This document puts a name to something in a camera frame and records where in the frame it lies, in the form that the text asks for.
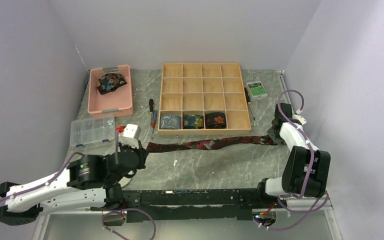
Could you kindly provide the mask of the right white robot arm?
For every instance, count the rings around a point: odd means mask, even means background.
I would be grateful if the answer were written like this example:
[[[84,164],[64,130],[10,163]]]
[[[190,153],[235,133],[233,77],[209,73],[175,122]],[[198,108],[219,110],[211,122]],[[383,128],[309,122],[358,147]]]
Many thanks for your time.
[[[273,143],[287,145],[290,153],[280,177],[264,178],[258,183],[255,200],[260,207],[269,207],[275,197],[321,198],[325,194],[331,155],[309,140],[303,131],[304,122],[304,118],[293,114],[290,104],[275,107],[267,133]]]

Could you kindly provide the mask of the dark red floral tie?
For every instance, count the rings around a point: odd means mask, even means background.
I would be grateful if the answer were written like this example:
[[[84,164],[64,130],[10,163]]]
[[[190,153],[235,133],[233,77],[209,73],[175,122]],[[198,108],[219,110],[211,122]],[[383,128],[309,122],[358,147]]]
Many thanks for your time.
[[[240,145],[240,144],[254,144],[254,145],[268,145],[276,146],[278,143],[274,142],[269,135],[263,136],[236,136],[236,137],[225,137],[220,139],[207,139],[207,140],[196,140],[182,143],[154,143],[149,142],[146,150],[149,153],[167,153],[175,151],[185,150],[220,150],[225,147]]]

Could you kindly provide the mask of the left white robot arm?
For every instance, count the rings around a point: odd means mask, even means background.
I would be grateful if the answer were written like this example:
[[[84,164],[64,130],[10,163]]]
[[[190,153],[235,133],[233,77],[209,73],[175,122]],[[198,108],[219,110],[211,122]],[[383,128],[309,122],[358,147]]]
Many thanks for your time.
[[[53,212],[96,208],[117,210],[123,206],[120,180],[131,179],[145,169],[149,152],[143,147],[118,144],[112,154],[80,154],[50,176],[27,184],[0,185],[0,222],[20,226]]]

